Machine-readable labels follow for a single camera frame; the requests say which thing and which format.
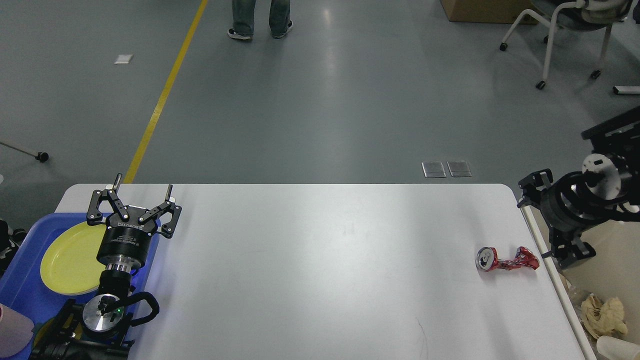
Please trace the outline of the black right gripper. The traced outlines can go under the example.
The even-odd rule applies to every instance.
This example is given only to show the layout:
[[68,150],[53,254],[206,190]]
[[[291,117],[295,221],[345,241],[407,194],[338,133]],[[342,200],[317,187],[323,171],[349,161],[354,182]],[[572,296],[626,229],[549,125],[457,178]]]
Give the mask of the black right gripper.
[[583,182],[581,172],[570,172],[553,183],[549,168],[534,171],[519,180],[521,198],[518,208],[540,208],[549,230],[544,259],[553,258],[560,270],[574,268],[597,255],[596,250],[582,240],[582,232],[601,224],[601,219],[591,213],[580,212],[582,198],[572,188]]

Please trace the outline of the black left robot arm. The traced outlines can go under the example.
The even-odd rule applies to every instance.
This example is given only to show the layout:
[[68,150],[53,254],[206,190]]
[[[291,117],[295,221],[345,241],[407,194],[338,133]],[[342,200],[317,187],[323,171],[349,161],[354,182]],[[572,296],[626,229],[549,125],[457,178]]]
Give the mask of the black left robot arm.
[[153,237],[171,239],[182,207],[168,185],[162,203],[152,208],[125,205],[118,196],[122,174],[92,193],[86,224],[104,225],[96,260],[104,266],[96,293],[89,301],[67,300],[33,339],[30,360],[126,360],[133,340],[131,328],[153,321],[160,313],[155,296],[138,291],[134,275],[146,266]]

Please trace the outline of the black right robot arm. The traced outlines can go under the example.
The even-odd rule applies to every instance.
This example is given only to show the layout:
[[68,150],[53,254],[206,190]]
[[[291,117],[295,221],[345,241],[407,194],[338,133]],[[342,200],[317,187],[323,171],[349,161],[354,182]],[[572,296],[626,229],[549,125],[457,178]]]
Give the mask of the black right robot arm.
[[549,230],[550,250],[544,257],[566,270],[596,255],[582,234],[608,221],[637,223],[640,189],[640,110],[638,107],[582,132],[592,152],[579,171],[557,180],[549,169],[518,182],[518,207],[534,207]]

